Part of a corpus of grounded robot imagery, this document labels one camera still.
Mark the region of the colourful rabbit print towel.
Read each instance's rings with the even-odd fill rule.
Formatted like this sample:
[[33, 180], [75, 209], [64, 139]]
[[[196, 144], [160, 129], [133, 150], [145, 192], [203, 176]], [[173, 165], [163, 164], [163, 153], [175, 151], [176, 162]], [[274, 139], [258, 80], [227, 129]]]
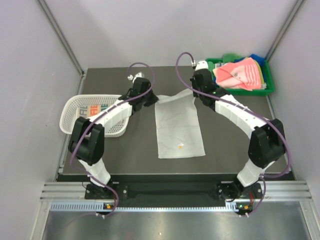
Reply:
[[105, 128], [114, 126], [126, 127], [129, 122], [130, 107], [128, 104], [117, 106], [116, 103], [87, 104], [75, 109], [73, 120], [79, 117], [89, 119], [95, 124], [101, 124]]

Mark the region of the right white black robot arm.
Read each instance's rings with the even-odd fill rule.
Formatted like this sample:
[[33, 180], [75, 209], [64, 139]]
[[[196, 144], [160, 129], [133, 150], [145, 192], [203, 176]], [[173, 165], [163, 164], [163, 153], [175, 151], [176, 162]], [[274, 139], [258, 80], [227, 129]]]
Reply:
[[249, 160], [224, 194], [228, 199], [245, 198], [266, 169], [285, 154], [285, 144], [278, 135], [284, 135], [283, 124], [278, 119], [271, 120], [270, 123], [277, 129], [274, 130], [264, 120], [250, 114], [249, 109], [233, 95], [214, 84], [208, 69], [195, 70], [190, 81], [196, 90], [193, 95], [202, 104], [226, 117], [249, 138]]

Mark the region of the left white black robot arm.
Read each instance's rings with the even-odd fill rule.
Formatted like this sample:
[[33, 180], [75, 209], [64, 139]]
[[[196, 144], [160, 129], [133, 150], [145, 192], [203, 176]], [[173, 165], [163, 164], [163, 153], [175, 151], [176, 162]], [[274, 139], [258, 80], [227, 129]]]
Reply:
[[140, 111], [142, 107], [154, 105], [159, 99], [152, 87], [145, 77], [135, 76], [132, 87], [115, 103], [91, 118], [79, 117], [74, 123], [68, 144], [71, 161], [76, 158], [82, 164], [91, 184], [102, 198], [109, 198], [114, 191], [113, 185], [109, 183], [111, 175], [102, 160], [105, 132]]

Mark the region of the grey white towel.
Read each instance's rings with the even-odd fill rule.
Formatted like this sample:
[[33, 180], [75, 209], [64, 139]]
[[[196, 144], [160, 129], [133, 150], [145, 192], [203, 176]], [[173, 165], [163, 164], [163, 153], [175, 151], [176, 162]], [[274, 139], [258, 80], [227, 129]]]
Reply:
[[154, 107], [158, 157], [205, 156], [193, 92], [185, 89], [174, 96], [159, 95], [158, 98]]

